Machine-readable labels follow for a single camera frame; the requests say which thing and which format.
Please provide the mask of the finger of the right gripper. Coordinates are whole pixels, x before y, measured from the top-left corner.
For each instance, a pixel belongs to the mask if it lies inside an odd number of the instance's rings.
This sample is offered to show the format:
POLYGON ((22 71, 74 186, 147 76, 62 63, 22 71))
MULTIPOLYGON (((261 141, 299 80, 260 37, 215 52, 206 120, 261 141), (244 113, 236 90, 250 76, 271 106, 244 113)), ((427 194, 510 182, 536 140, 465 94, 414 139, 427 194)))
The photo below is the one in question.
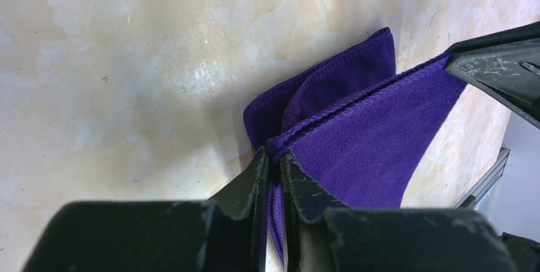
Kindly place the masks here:
POLYGON ((452 44, 445 71, 539 127, 539 22, 452 44))

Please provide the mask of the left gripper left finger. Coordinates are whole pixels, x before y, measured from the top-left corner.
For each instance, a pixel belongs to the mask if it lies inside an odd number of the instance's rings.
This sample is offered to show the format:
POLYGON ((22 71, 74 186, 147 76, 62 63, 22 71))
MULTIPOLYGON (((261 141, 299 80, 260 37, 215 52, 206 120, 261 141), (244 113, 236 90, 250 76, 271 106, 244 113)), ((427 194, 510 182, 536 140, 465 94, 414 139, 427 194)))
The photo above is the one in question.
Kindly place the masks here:
POLYGON ((24 271, 263 271, 268 177, 262 147, 205 200, 68 203, 24 271))

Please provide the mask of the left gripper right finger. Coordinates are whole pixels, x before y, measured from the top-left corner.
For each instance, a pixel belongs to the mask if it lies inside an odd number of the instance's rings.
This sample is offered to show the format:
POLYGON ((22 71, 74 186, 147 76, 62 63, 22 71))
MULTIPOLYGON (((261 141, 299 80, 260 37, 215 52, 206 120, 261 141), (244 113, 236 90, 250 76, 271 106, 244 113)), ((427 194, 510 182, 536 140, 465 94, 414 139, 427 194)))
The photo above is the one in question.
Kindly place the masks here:
POLYGON ((280 161, 287 271, 516 271, 486 218, 467 209, 349 207, 295 156, 280 161))

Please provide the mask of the purple towel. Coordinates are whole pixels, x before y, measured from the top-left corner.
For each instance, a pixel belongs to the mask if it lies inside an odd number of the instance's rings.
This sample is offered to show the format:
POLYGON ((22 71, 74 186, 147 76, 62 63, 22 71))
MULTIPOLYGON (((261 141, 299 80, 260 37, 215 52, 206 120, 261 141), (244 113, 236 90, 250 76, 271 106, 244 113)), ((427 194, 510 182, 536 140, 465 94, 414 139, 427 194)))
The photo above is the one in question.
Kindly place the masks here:
POLYGON ((287 263, 280 159, 291 152, 325 190, 354 208, 398 208, 404 191, 465 83, 445 52, 396 71, 387 27, 254 99, 243 120, 273 165, 269 232, 287 263))

